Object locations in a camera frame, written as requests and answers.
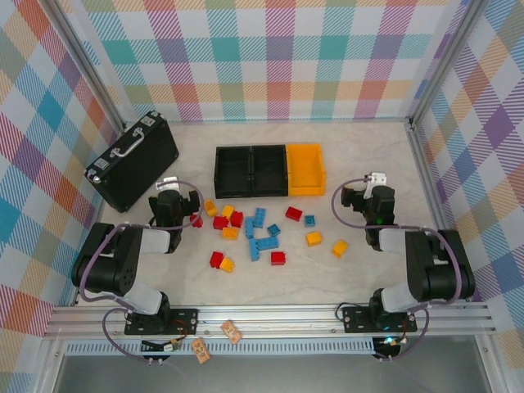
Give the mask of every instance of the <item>cable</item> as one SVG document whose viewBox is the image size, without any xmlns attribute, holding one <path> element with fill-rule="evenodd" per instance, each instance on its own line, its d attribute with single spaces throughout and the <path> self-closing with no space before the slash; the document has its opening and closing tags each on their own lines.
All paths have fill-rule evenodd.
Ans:
<svg viewBox="0 0 524 393">
<path fill-rule="evenodd" d="M 331 198 L 331 210 L 335 218 L 341 224 L 345 225 L 346 227 L 355 228 L 355 229 L 407 229 L 410 231 L 425 231 L 425 232 L 431 232 L 432 234 L 434 234 L 439 239 L 440 243 L 444 245 L 444 248 L 447 251 L 449 258 L 451 259 L 451 264 L 453 265 L 453 270 L 455 273 L 456 286 L 455 286 L 455 292 L 453 296 L 448 301 L 438 301 L 437 300 L 437 301 L 433 301 L 430 303 L 432 305 L 451 305 L 452 303 L 454 303 L 460 297 L 460 291 L 462 290 L 462 276 L 460 273 L 459 261 L 457 260 L 457 256 L 455 255 L 449 243 L 445 240 L 445 238 L 438 231 L 436 231 L 433 228 L 418 227 L 418 226 L 413 226 L 413 225 L 357 225 L 357 224 L 352 224 L 352 223 L 345 221 L 337 213 L 337 209 L 335 208 L 335 198 L 338 192 L 340 192 L 341 189 L 347 186 L 348 184 L 367 182 L 367 181 L 368 181 L 367 178 L 356 178 L 353 180 L 349 180 L 337 187 L 337 189 L 335 190 Z M 418 306 L 418 307 L 415 307 L 413 310 L 418 311 L 419 309 L 422 309 L 421 307 L 423 308 L 425 306 Z"/>
<path fill-rule="evenodd" d="M 344 319 L 342 319 L 342 318 L 340 318 L 340 317 L 338 316 L 338 311 L 339 311 L 339 309 L 341 309 L 341 307 L 342 307 L 343 305 L 354 305 L 355 307 L 363 308 L 362 305 L 357 305 L 356 303 L 348 303 L 347 301 L 343 301 L 342 303 L 340 303 L 340 304 L 337 306 L 337 309 L 335 309 L 335 318 L 338 319 L 338 320 L 341 321 L 341 322 L 344 322 Z"/>
<path fill-rule="evenodd" d="M 131 354 L 130 352 L 128 352 L 124 348 L 121 348 L 120 346 L 118 346 L 118 344 L 111 338 L 111 336 L 109 335 L 109 333 L 107 331 L 106 321 L 107 321 L 107 317 L 110 314 L 112 314 L 114 312 L 117 312 L 117 311 L 120 311 L 120 312 L 127 312 L 129 310 L 130 311 L 134 311 L 134 307 L 130 303 L 128 303 L 127 301 L 118 299 L 116 296 L 104 295 L 104 296 L 97 296 L 97 297 L 87 297 L 86 294 L 85 294 L 85 284 L 86 284 L 86 282 L 88 280 L 88 275 L 91 272 L 91 269 L 93 268 L 93 265 L 97 261 L 98 256 L 100 256 L 100 254 L 102 253 L 104 248 L 107 246 L 107 244 L 109 244 L 109 242 L 111 241 L 113 236 L 115 236 L 120 230 L 125 229 L 127 227 L 135 227 L 135 228 L 145 228 L 145 229 L 159 229 L 159 230 L 163 230 L 163 231 L 174 231 L 174 230 L 178 230 L 178 229 L 183 229 L 183 228 L 189 227 L 190 225 L 195 223 L 201 217 L 202 212 L 204 211 L 204 196 L 202 195 L 201 191 L 196 186 L 194 186 L 193 184 L 191 184 L 189 182 L 185 182 L 183 180 L 170 180 L 168 182 L 160 183 L 159 186 L 165 186 L 165 185 L 173 184 L 173 183 L 183 184 L 185 186 L 189 186 L 193 190 L 195 190 L 196 193 L 198 194 L 198 199 L 200 201 L 200 209 L 198 210 L 198 213 L 196 213 L 196 216 L 193 218 L 193 220 L 190 220 L 187 224 L 179 225 L 179 226 L 176 226 L 176 227 L 167 227 L 167 228 L 164 228 L 164 227 L 151 227 L 149 225 L 140 225 L 140 224 L 118 224 L 118 225 L 116 225 L 109 232 L 109 234 L 106 236 L 104 241 L 100 244 L 100 246 L 97 248 L 97 250 L 94 252 L 94 254 L 91 257 L 91 259 L 89 260 L 89 262 L 88 262 L 88 264 L 87 264 L 87 266 L 86 266 L 86 268 L 84 270 L 84 273 L 82 274 L 82 278 L 80 279 L 80 286 L 79 286 L 80 297 L 82 297 L 82 299 L 84 299 L 88 303 L 93 303 L 93 302 L 99 301 L 99 300 L 113 300 L 116 303 L 118 303 L 119 305 L 122 305 L 123 307 L 125 307 L 125 308 L 116 307 L 114 309 L 110 309 L 104 315 L 104 318 L 102 319 L 102 331 L 104 332 L 104 336 L 106 336 L 106 339 L 121 354 L 126 355 L 129 358 L 141 361 L 143 363 L 148 363 L 149 365 L 151 365 L 152 363 L 160 363 L 160 362 L 158 362 L 157 360 L 153 360 L 152 358 L 150 358 L 149 360 L 146 360 L 142 356 L 137 356 L 137 355 Z"/>
</svg>

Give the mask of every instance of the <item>small wooden block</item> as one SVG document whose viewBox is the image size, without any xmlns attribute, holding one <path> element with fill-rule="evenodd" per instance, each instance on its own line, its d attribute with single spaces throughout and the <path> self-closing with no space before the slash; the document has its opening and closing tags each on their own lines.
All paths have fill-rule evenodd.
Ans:
<svg viewBox="0 0 524 393">
<path fill-rule="evenodd" d="M 191 343 L 193 350 L 195 351 L 196 358 L 198 363 L 202 364 L 211 359 L 210 353 L 207 351 L 206 344 L 201 338 L 197 338 Z"/>
<path fill-rule="evenodd" d="M 226 336 L 228 336 L 228 339 L 231 340 L 233 344 L 237 344 L 240 339 L 242 338 L 242 334 L 237 330 L 235 325 L 231 321 L 226 321 L 222 323 L 222 326 L 220 327 Z"/>
</svg>

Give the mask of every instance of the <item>plaid wall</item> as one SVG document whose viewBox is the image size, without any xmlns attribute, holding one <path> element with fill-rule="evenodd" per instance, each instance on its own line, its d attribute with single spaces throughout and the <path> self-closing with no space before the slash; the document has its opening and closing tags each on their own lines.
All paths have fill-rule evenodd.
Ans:
<svg viewBox="0 0 524 393">
<path fill-rule="evenodd" d="M 128 113 L 201 121 L 404 118 L 468 0 L 82 0 L 84 19 L 61 2 L 123 112 L 117 84 Z"/>
<path fill-rule="evenodd" d="M 115 132 L 37 0 L 0 0 L 0 392 L 25 392 L 101 199 Z"/>
<path fill-rule="evenodd" d="M 422 124 L 447 219 L 524 391 L 524 1 L 492 0 Z"/>
</svg>

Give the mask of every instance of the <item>white table surface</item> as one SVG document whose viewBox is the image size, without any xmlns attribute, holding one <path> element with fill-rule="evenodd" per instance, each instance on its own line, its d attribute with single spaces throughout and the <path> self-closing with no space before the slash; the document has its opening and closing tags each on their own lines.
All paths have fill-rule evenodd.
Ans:
<svg viewBox="0 0 524 393">
<path fill-rule="evenodd" d="M 287 255 L 285 266 L 271 266 L 270 251 L 262 251 L 260 260 L 251 262 L 243 225 L 238 240 L 225 240 L 204 214 L 203 228 L 184 229 L 173 254 L 142 255 L 139 260 L 138 278 L 165 292 L 171 305 L 367 302 L 376 289 L 405 280 L 403 256 L 374 251 L 367 245 L 364 231 L 342 226 L 331 212 L 334 189 L 371 171 L 387 172 L 388 185 L 395 189 L 398 224 L 433 225 L 401 123 L 172 124 L 171 129 L 180 157 L 163 177 L 178 176 L 195 184 L 205 198 L 215 201 L 219 211 L 229 204 L 246 217 L 253 215 L 256 207 L 264 207 L 265 227 L 256 229 L 255 237 L 267 237 L 267 226 L 277 224 L 282 231 L 277 251 Z M 215 200 L 217 146 L 290 142 L 321 144 L 327 178 L 324 196 Z M 151 187 L 125 214 L 105 206 L 101 221 L 147 223 L 152 217 L 147 198 L 155 193 Z M 344 218 L 364 224 L 361 214 L 337 205 Z M 303 220 L 297 223 L 285 218 L 288 206 L 314 215 L 316 227 L 305 228 Z M 313 230 L 322 233 L 323 242 L 308 248 L 305 234 Z M 340 259 L 331 253 L 339 239 L 350 244 Z M 233 260 L 233 273 L 210 267 L 212 251 L 221 251 Z"/>
</svg>

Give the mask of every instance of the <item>yellow lego brick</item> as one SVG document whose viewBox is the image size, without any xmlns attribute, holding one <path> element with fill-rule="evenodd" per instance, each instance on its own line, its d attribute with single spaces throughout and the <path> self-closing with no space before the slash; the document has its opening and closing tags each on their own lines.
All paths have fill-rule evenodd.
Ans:
<svg viewBox="0 0 524 393">
<path fill-rule="evenodd" d="M 308 242 L 308 246 L 318 246 L 322 243 L 322 235 L 320 232 L 311 232 L 305 235 L 305 240 Z"/>
<path fill-rule="evenodd" d="M 222 228 L 222 237 L 229 240 L 238 239 L 238 228 Z"/>
<path fill-rule="evenodd" d="M 224 272 L 232 273 L 232 272 L 233 272 L 233 269 L 235 269 L 235 264 L 234 264 L 233 261 L 230 260 L 229 258 L 224 258 L 224 259 L 222 260 L 222 263 L 220 264 L 220 268 L 221 268 Z"/>
<path fill-rule="evenodd" d="M 343 240 L 339 240 L 336 245 L 331 250 L 331 253 L 333 253 L 334 256 L 337 258 L 340 258 L 347 250 L 347 243 Z"/>
<path fill-rule="evenodd" d="M 207 215 L 210 217 L 215 217 L 219 213 L 211 199 L 204 201 L 204 209 L 206 210 Z"/>
<path fill-rule="evenodd" d="M 227 217 L 228 219 L 231 219 L 231 215 L 233 214 L 233 211 L 235 211 L 235 208 L 230 206 L 230 205 L 226 205 L 224 206 L 224 208 L 222 209 L 222 215 L 224 217 Z"/>
</svg>

